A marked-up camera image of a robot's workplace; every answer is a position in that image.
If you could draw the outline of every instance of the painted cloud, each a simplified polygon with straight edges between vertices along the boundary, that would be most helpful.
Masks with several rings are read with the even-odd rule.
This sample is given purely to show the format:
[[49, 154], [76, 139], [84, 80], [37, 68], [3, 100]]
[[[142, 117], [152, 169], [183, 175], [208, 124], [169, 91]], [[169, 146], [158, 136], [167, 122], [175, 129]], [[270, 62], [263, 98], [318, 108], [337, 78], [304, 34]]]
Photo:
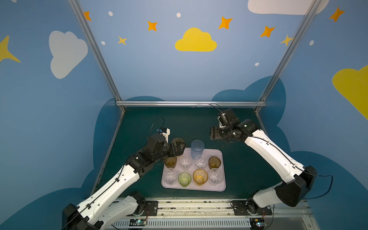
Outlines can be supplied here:
[[[294, 14], [304, 15], [313, 0], [249, 0], [248, 9], [256, 14]], [[317, 14], [328, 4], [329, 0], [322, 0]]]
[[51, 71], [58, 79], [66, 77], [88, 53], [87, 43], [72, 32], [53, 31], [49, 37]]

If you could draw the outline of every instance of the yellow star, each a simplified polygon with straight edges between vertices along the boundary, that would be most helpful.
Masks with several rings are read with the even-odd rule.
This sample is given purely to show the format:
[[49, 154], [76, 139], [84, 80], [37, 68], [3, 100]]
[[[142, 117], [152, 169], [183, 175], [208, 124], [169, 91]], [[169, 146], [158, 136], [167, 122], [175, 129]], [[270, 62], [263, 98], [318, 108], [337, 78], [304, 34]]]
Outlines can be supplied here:
[[120, 36], [119, 36], [119, 38], [120, 38], [120, 41], [119, 41], [118, 43], [124, 43], [124, 45], [126, 45], [126, 44], [125, 44], [125, 40], [127, 40], [127, 38], [122, 39]]
[[220, 25], [219, 29], [221, 29], [221, 28], [229, 29], [229, 23], [231, 22], [231, 20], [233, 20], [233, 19], [232, 18], [226, 19], [226, 18], [222, 17], [222, 22], [221, 22], [221, 25]]
[[148, 30], [157, 31], [156, 30], [156, 24], [157, 24], [157, 22], [148, 22]]
[[284, 41], [282, 41], [282, 42], [280, 42], [280, 44], [281, 43], [285, 43], [286, 44], [286, 46], [289, 44], [289, 41], [291, 41], [293, 38], [289, 38], [289, 36], [288, 35], [286, 35], [286, 39], [284, 40]]
[[340, 17], [340, 15], [342, 15], [344, 12], [345, 11], [342, 11], [339, 8], [337, 8], [335, 13], [329, 19], [333, 19], [336, 22], [337, 19]]
[[261, 37], [263, 36], [267, 36], [270, 37], [271, 32], [275, 29], [275, 27], [273, 28], [268, 28], [267, 26], [265, 27], [265, 31], [263, 32], [263, 34], [261, 34]]
[[89, 17], [89, 11], [84, 12], [84, 16], [86, 16], [87, 20], [92, 21], [91, 18]]
[[9, 36], [6, 36], [2, 42], [0, 42], [0, 62], [3, 59], [9, 58], [13, 61], [21, 62], [13, 54], [8, 51]]

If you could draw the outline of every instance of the cable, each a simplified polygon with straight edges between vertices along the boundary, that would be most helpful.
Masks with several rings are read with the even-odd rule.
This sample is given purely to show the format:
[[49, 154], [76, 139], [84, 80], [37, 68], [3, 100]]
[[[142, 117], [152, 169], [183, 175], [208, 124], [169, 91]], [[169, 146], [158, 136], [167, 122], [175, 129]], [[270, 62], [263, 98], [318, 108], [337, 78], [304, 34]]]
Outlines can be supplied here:
[[263, 230], [266, 230], [268, 229], [271, 225], [272, 225], [272, 222], [273, 222], [273, 215], [275, 214], [275, 205], [273, 205], [273, 209], [272, 209], [272, 220], [271, 220], [271, 223], [269, 226], [265, 227]]
[[[113, 226], [113, 225], [111, 225], [111, 226]], [[121, 230], [121, 229], [118, 229], [117, 227], [115, 227], [115, 226], [113, 226], [114, 228], [116, 228], [117, 230]]]
[[107, 188], [105, 189], [100, 195], [98, 195], [91, 203], [87, 204], [86, 207], [78, 212], [75, 217], [73, 217], [73, 219], [71, 219], [66, 225], [64, 225], [61, 230], [63, 230], [68, 224], [70, 224], [70, 222], [72, 222], [79, 214], [81, 214], [84, 210], [86, 210], [86, 208], [90, 207], [91, 204], [93, 204], [102, 194], [104, 194], [109, 188], [111, 188], [111, 186], [113, 186], [115, 184], [115, 182], [119, 182], [119, 178], [120, 178], [120, 175], [121, 175], [121, 172], [123, 171], [123, 168], [124, 168], [125, 164], [121, 167], [121, 170], [120, 170], [120, 173], [119, 173], [119, 176], [117, 178], [115, 178], [115, 181]]
[[[162, 125], [160, 126], [160, 128], [163, 126], [163, 124], [165, 123], [165, 118], [163, 118], [163, 117], [158, 117], [158, 118], [162, 118]], [[157, 121], [157, 119], [158, 118], [156, 118], [154, 121], [153, 121], [153, 123], [152, 123], [152, 126], [151, 126], [151, 130], [149, 131], [149, 137], [151, 136], [151, 132], [152, 132], [152, 127], [153, 127], [153, 125], [154, 125], [154, 123], [155, 123], [155, 121]]]
[[297, 169], [299, 169], [300, 171], [302, 172], [305, 172], [306, 174], [309, 174], [309, 175], [312, 175], [312, 176], [317, 176], [317, 177], [331, 177], [331, 183], [330, 183], [330, 187], [328, 188], [327, 192], [325, 192], [324, 194], [320, 195], [320, 196], [317, 196], [317, 197], [312, 197], [312, 198], [303, 198], [304, 200], [310, 200], [310, 199], [317, 199], [317, 198], [320, 198], [320, 197], [323, 197], [324, 195], [326, 195], [327, 193], [330, 192], [331, 190], [331, 187], [332, 187], [332, 182], [333, 182], [333, 176], [332, 175], [318, 175], [318, 174], [311, 174], [305, 170], [301, 170], [300, 168], [298, 168], [293, 162], [290, 161], [289, 158], [287, 158], [287, 156], [285, 156], [284, 153], [282, 153], [282, 151], [276, 147], [275, 145], [273, 145], [272, 143], [268, 142], [267, 140], [263, 139], [263, 138], [259, 138], [259, 137], [255, 137], [255, 136], [252, 136], [254, 138], [258, 138], [258, 139], [261, 139], [261, 140], [264, 140], [266, 141], [268, 144], [272, 145], [273, 147], [275, 147], [286, 159], [288, 159], [288, 161]]

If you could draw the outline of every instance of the wall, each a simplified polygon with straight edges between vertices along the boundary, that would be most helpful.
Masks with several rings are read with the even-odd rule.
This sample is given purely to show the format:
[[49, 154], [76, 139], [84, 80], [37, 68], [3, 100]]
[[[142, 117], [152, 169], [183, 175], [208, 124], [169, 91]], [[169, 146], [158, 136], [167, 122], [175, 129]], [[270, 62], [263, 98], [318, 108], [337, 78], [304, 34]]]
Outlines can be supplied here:
[[80, 0], [123, 100], [237, 101], [258, 100], [267, 82], [243, 91], [273, 74], [311, 2]]
[[[260, 110], [287, 153], [334, 175], [330, 193], [308, 201], [321, 229], [351, 228], [351, 217], [368, 229], [367, 8], [366, 1], [330, 0]], [[317, 178], [307, 197], [323, 194], [329, 182]]]
[[60, 229], [120, 110], [67, 0], [0, 7], [0, 229]]

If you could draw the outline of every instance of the cup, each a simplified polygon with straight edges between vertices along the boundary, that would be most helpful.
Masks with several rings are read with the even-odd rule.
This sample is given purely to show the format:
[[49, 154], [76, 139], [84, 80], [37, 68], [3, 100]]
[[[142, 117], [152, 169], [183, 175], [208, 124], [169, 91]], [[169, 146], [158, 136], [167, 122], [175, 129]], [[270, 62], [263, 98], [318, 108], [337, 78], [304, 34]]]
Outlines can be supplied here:
[[198, 155], [202, 155], [203, 150], [205, 149], [205, 143], [201, 140], [194, 140], [190, 144], [190, 153], [192, 158], [194, 159]]
[[197, 169], [193, 173], [193, 179], [198, 185], [206, 183], [208, 174], [204, 169]]
[[193, 159], [190, 156], [181, 156], [179, 158], [179, 164], [181, 166], [182, 169], [186, 170], [187, 168], [189, 168], [193, 163]]
[[165, 163], [166, 167], [168, 167], [168, 168], [175, 168], [176, 161], [177, 161], [176, 156], [171, 157], [171, 158], [165, 158], [163, 160], [163, 162]]
[[179, 174], [178, 181], [181, 184], [181, 186], [186, 187], [190, 184], [192, 181], [192, 177], [187, 172], [182, 172]]
[[209, 169], [216, 168], [218, 169], [221, 165], [221, 160], [217, 156], [211, 156], [208, 160]]
[[173, 168], [166, 169], [163, 172], [163, 180], [169, 185], [173, 185], [178, 178], [178, 173]]
[[207, 161], [206, 161], [206, 159], [203, 157], [203, 155], [198, 155], [198, 156], [196, 156], [196, 157], [195, 157], [195, 159], [194, 159], [194, 163], [195, 163], [195, 165], [196, 165], [198, 168], [200, 168], [200, 169], [202, 169], [202, 168], [204, 168], [204, 167], [206, 167], [206, 166], [207, 166]]
[[208, 183], [210, 185], [216, 186], [221, 183], [224, 178], [222, 176], [222, 172], [219, 169], [213, 168], [208, 173], [208, 179]]

